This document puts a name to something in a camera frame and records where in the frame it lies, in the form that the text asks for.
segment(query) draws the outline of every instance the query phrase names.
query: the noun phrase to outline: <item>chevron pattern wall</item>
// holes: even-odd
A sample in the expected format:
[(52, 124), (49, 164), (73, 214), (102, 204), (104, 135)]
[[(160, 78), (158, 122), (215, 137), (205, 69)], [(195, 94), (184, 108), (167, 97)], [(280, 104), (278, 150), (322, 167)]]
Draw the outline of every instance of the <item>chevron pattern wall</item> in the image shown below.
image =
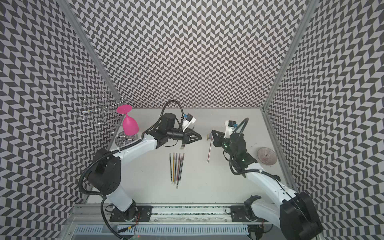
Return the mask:
[(383, 9), (320, 1), (268, 109), (327, 239), (384, 239)]
[(106, 90), (53, 0), (0, 2), (0, 239), (52, 239), (112, 129), (79, 123)]
[(308, 0), (69, 0), (139, 108), (262, 106)]

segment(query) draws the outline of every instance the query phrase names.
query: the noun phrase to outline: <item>black cable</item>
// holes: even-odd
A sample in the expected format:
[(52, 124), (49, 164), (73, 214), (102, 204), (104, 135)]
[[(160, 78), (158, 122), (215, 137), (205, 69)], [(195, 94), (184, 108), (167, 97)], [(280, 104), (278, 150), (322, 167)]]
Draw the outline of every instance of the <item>black cable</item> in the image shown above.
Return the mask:
[(268, 230), (268, 231), (266, 231), (266, 232), (263, 232), (263, 233), (267, 233), (267, 232), (270, 232), (271, 230), (272, 230), (272, 228), (273, 228), (273, 224), (272, 224), (272, 227)]
[(240, 130), (240, 132), (239, 132), (239, 135), (237, 136), (237, 139), (239, 139), (240, 135), (243, 133), (245, 127), (247, 126), (248, 120), (249, 120), (249, 118), (245, 118), (239, 125), (237, 125), (237, 127), (236, 127), (235, 130), (233, 131), (233, 132), (236, 132), (236, 131), (240, 128), (240, 126), (244, 125), (244, 126), (241, 128), (241, 130)]
[[(137, 140), (137, 141), (135, 141), (135, 142), (132, 142), (131, 144), (129, 144), (129, 145), (127, 145), (127, 146), (124, 146), (124, 147), (120, 148), (120, 151), (123, 151), (123, 150), (125, 150), (125, 149), (130, 148), (130, 147), (133, 147), (133, 146), (137, 145), (137, 144), (140, 143), (140, 142), (141, 142), (141, 139), (139, 139), (139, 140)], [(100, 162), (101, 160), (104, 160), (104, 159), (106, 159), (107, 157), (110, 157), (110, 156), (112, 156), (113, 154), (118, 153), (118, 152), (119, 152), (119, 150), (116, 149), (116, 150), (114, 150), (114, 151), (112, 151), (112, 152), (106, 153), (105, 155), (99, 157), (96, 161), (94, 161), (93, 163), (91, 163), (91, 165), (89, 165), (89, 166), (83, 171), (83, 173), (81, 174), (81, 176), (80, 176), (80, 178), (79, 178), (79, 182), (78, 182), (78, 184), (77, 184), (78, 187), (79, 187), (79, 191), (80, 191), (81, 193), (88, 194), (88, 195), (100, 195), (100, 196), (103, 195), (101, 192), (95, 192), (95, 191), (92, 192), (92, 191), (88, 191), (88, 190), (86, 190), (86, 189), (83, 187), (83, 181), (84, 181), (85, 175), (86, 175), (87, 172), (88, 172), (94, 165), (96, 165), (98, 162)]]
[(121, 239), (121, 240), (128, 240), (127, 238), (124, 238), (123, 236), (121, 236), (120, 234), (115, 232), (115, 230), (113, 230), (113, 228), (111, 227), (111, 225), (107, 221), (107, 218), (105, 217), (105, 214), (104, 214), (104, 201), (105, 201), (105, 198), (103, 198), (103, 200), (101, 201), (100, 211), (101, 211), (101, 216), (103, 217), (105, 225), (107, 225), (108, 229), (113, 233), (113, 235), (115, 235), (119, 239)]
[[(282, 190), (284, 190), (284, 188), (281, 186), (281, 184), (279, 183), (279, 181), (276, 180), (276, 182), (279, 184), (280, 188)], [(305, 214), (303, 213), (303, 211), (300, 209), (299, 205), (297, 205), (297, 203), (293, 200), (293, 198), (291, 197), (291, 195), (289, 195), (289, 193), (285, 192), (292, 200), (292, 202), (296, 205), (297, 209), (301, 212), (301, 214), (304, 216), (305, 220), (307, 221), (308, 225), (310, 226), (311, 230), (313, 233), (315, 233), (315, 231), (313, 230), (313, 227), (311, 226), (311, 223), (309, 222), (309, 220), (307, 219), (307, 217), (305, 216)]]
[(124, 227), (124, 228), (120, 229), (120, 230), (118, 231), (118, 233), (125, 232), (126, 230), (129, 229), (129, 227), (133, 227), (133, 225), (128, 226), (128, 227)]
[[(259, 171), (258, 169), (248, 169), (248, 170), (244, 170), (244, 171), (242, 171), (242, 172), (235, 172), (234, 169), (232, 168), (232, 160), (233, 160), (232, 158), (233, 158), (233, 156), (231, 155), (231, 156), (229, 157), (229, 168), (231, 169), (231, 172), (232, 172), (234, 175), (242, 175), (242, 174), (244, 174), (244, 173), (250, 173), (250, 172), (258, 172), (258, 173), (260, 173), (260, 171)], [(267, 173), (267, 172), (265, 172), (265, 171), (262, 171), (261, 174), (264, 174), (264, 175), (266, 175), (266, 176), (272, 178), (273, 180), (276, 180), (275, 176), (272, 175), (272, 174), (270, 174), (270, 173)]]
[(176, 121), (179, 124), (178, 128), (180, 128), (180, 122), (179, 122), (179, 120), (177, 118), (176, 118)]
[(225, 151), (223, 151), (224, 158), (229, 162), (229, 159), (225, 156)]
[(173, 147), (173, 146), (175, 146), (176, 144), (177, 144), (177, 142), (178, 142), (178, 140), (176, 140), (176, 143), (175, 144), (173, 144), (173, 145), (171, 145), (171, 146), (164, 146), (164, 147)]
[(145, 130), (145, 131), (141, 134), (141, 138), (143, 138), (143, 137), (144, 137), (144, 134), (146, 134), (149, 130), (151, 130), (152, 128), (154, 128), (154, 127), (160, 122), (160, 120), (161, 120), (161, 116), (163, 115), (163, 113), (164, 113), (166, 107), (167, 107), (170, 103), (176, 103), (176, 104), (179, 106), (180, 110), (181, 110), (181, 121), (180, 121), (180, 125), (179, 125), (179, 131), (181, 130), (181, 128), (182, 128), (182, 124), (183, 124), (183, 119), (184, 119), (184, 111), (183, 111), (183, 108), (181, 107), (181, 104), (180, 104), (178, 101), (176, 101), (176, 100), (170, 100), (170, 101), (166, 102), (166, 104), (164, 105), (163, 109), (161, 109), (160, 117), (159, 117), (159, 119), (156, 121), (156, 123), (153, 124), (151, 127), (149, 127), (147, 130)]
[(108, 206), (105, 207), (104, 211), (109, 212), (109, 213), (112, 213), (112, 211), (107, 210), (107, 208), (108, 208), (108, 207), (111, 207), (111, 206), (113, 206), (113, 205), (114, 205), (114, 204), (109, 204)]

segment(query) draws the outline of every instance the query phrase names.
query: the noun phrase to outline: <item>vent grille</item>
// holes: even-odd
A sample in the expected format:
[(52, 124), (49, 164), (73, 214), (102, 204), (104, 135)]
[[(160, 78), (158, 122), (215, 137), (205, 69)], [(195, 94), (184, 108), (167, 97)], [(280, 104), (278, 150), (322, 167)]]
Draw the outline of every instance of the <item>vent grille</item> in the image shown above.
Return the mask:
[[(118, 225), (117, 230), (126, 228), (130, 225)], [(75, 235), (111, 235), (112, 233), (104, 225), (77, 225)], [(193, 236), (193, 235), (247, 235), (248, 227), (243, 224), (158, 224), (158, 225), (138, 225), (131, 228), (122, 235), (164, 235), (164, 236)]]
[[(118, 229), (128, 227), (119, 225)], [(126, 230), (125, 234), (141, 235), (246, 235), (248, 228), (246, 225), (156, 225), (156, 226), (136, 226)]]
[(93, 234), (101, 233), (103, 225), (78, 225), (74, 231), (75, 234)]

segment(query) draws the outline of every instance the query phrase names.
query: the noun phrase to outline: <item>red wire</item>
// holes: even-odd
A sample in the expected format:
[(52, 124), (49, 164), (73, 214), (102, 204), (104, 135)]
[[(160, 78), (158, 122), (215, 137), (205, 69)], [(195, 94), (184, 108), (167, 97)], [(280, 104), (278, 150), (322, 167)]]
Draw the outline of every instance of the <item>red wire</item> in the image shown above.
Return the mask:
[(140, 212), (139, 212), (139, 214), (137, 215), (136, 223), (135, 223), (135, 225), (134, 225), (134, 227), (135, 227), (135, 229), (133, 230), (133, 233), (134, 233), (134, 234), (135, 234), (135, 231), (136, 231), (136, 225), (137, 225), (137, 223), (138, 223), (138, 221), (139, 221), (139, 218), (140, 218)]

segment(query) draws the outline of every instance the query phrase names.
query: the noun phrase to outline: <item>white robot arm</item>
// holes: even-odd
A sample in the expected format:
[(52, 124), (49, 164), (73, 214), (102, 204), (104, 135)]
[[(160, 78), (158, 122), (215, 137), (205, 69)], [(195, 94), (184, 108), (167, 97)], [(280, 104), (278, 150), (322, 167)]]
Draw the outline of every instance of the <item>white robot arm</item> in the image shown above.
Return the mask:
[(322, 232), (323, 227), (312, 202), (305, 193), (286, 187), (276, 175), (264, 171), (262, 166), (245, 148), (243, 131), (248, 118), (239, 125), (226, 121), (225, 132), (212, 131), (215, 147), (222, 147), (230, 155), (229, 167), (233, 174), (243, 175), (257, 184), (274, 204), (251, 196), (244, 202), (244, 211), (250, 221), (263, 218), (279, 227), (287, 240), (312, 239)]
[[(176, 115), (164, 113), (166, 106), (170, 103), (176, 103), (181, 109), (182, 115), (178, 128), (174, 128)], [(145, 130), (140, 139), (111, 151), (100, 149), (96, 152), (91, 165), (80, 176), (79, 191), (89, 195), (101, 195), (104, 199), (109, 199), (119, 209), (121, 218), (128, 221), (133, 219), (137, 211), (136, 204), (120, 184), (121, 166), (146, 152), (161, 147), (169, 139), (181, 140), (182, 144), (201, 140), (201, 135), (188, 127), (195, 120), (191, 114), (184, 115), (179, 102), (175, 100), (167, 102), (157, 122)], [(85, 190), (84, 178), (87, 178), (99, 192)]]

